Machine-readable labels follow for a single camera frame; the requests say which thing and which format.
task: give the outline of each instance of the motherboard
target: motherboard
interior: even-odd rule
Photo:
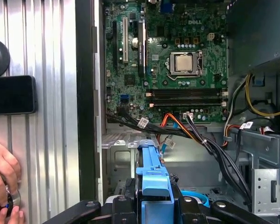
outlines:
[[[104,5],[107,112],[226,120],[225,6],[153,2]]]

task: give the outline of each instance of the dell logo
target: dell logo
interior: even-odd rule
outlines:
[[[189,20],[189,25],[201,25],[201,20]]]

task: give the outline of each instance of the pci slot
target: pci slot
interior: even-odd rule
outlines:
[[[127,63],[128,58],[128,24],[127,17],[122,18],[122,35],[123,35],[123,62]]]
[[[145,44],[146,42],[146,29],[145,20],[138,22],[138,75],[140,78],[145,76]]]
[[[113,39],[112,39],[112,45],[113,45],[113,67],[115,71],[117,72],[117,22],[112,22],[112,31],[113,31]]]
[[[149,107],[159,106],[221,106],[222,100],[217,99],[153,99]]]
[[[219,97],[221,89],[152,89],[146,97],[153,98],[190,98],[190,97]]]

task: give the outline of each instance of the screw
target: screw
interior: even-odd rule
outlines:
[[[226,207],[226,204],[224,204],[223,202],[217,202],[216,204],[217,204],[217,206],[219,206],[220,208],[225,208],[225,207]]]
[[[192,198],[190,198],[190,197],[184,197],[183,198],[186,202],[191,202],[192,201]]]
[[[86,206],[87,207],[92,207],[92,206],[94,206],[95,204],[93,203],[93,202],[88,202],[87,204],[86,204]]]
[[[126,201],[126,198],[120,197],[118,200],[119,200],[120,202],[125,202],[125,201]]]

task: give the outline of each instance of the cpu socket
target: cpu socket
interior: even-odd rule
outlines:
[[[202,75],[202,51],[171,52],[167,59],[166,68],[172,80],[185,77],[199,77]]]

